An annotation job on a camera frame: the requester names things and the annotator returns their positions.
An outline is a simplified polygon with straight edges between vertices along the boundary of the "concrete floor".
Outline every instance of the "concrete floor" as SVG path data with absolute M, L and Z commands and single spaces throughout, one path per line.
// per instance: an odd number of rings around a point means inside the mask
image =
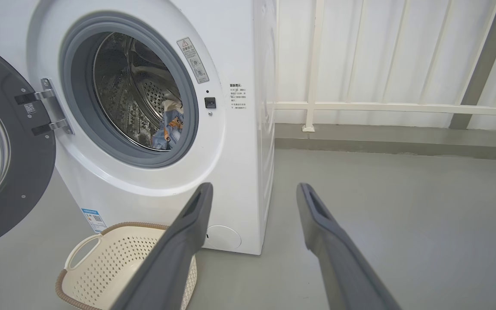
M 496 308 L 496 161 L 278 149 L 262 255 L 201 250 L 189 309 L 327 309 L 303 242 L 301 181 L 403 309 Z M 0 309 L 74 309 L 55 295 L 55 279 L 92 233 L 55 173 L 36 208 L 0 238 Z

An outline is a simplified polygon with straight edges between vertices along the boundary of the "laundry basket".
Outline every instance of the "laundry basket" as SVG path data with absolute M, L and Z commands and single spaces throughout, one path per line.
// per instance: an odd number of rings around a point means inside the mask
M 59 298 L 83 310 L 108 310 L 164 234 L 167 226 L 126 222 L 106 228 L 80 242 L 66 259 L 55 290 Z M 71 261 L 92 240 L 97 244 L 75 266 Z M 181 310 L 187 308 L 196 284 L 192 257 Z

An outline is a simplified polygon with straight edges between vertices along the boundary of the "washing machine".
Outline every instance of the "washing machine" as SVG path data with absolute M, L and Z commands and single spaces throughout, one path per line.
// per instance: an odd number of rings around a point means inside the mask
M 205 247 L 260 254 L 276 15 L 273 0 L 0 3 L 0 236 L 57 167 L 95 232 L 171 224 L 211 182 Z

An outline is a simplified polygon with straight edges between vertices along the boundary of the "baseboard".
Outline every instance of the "baseboard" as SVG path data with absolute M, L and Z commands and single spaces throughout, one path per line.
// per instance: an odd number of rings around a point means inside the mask
M 496 159 L 496 131 L 403 126 L 276 124 L 276 149 Z

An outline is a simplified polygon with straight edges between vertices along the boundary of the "white machine side panel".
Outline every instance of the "white machine side panel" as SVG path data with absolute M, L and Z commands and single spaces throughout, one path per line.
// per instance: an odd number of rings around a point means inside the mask
M 260 153 L 258 157 L 258 204 L 262 244 L 273 187 L 276 27 L 277 4 L 275 0 L 254 1 L 257 137 Z

